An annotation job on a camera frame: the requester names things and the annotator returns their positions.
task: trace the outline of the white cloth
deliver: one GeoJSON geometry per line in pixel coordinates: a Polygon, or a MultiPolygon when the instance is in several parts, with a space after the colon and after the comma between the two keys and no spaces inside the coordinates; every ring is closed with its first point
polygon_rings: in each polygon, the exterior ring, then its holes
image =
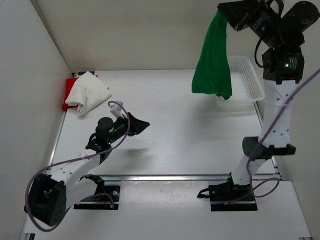
{"type": "Polygon", "coordinates": [[[78,105],[77,112],[82,116],[111,96],[109,87],[87,71],[75,81],[65,103],[69,106],[78,105]]]}

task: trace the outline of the white wall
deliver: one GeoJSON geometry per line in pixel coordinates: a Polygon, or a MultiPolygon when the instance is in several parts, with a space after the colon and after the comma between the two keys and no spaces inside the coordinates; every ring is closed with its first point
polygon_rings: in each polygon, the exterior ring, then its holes
{"type": "MultiPolygon", "coordinates": [[[[299,0],[285,0],[287,12],[299,0]]],[[[320,9],[320,1],[310,0],[320,9]]],[[[303,80],[320,68],[320,20],[304,32],[305,44],[302,51],[305,58],[303,80]]],[[[258,56],[266,51],[262,46],[258,56]]],[[[255,65],[256,72],[262,80],[261,69],[255,65]]],[[[293,181],[298,193],[304,215],[315,240],[320,240],[320,75],[305,87],[295,98],[292,114],[291,139],[297,147],[294,156],[280,158],[279,164],[287,180],[293,181]]]]}
{"type": "MultiPolygon", "coordinates": [[[[194,69],[227,0],[37,0],[72,71],[194,69]]],[[[228,53],[251,56],[252,31],[228,27],[228,53]],[[235,38],[243,44],[239,46],[235,38]]]]}
{"type": "Polygon", "coordinates": [[[30,0],[0,5],[0,240],[17,240],[27,181],[49,159],[71,72],[30,0]]]}

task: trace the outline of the green cloth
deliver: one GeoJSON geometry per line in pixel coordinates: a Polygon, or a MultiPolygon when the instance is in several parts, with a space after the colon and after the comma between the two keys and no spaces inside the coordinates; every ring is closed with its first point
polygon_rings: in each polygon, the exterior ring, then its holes
{"type": "Polygon", "coordinates": [[[218,10],[206,33],[201,56],[192,80],[194,94],[216,94],[225,100],[232,96],[227,59],[227,20],[218,10]]]}

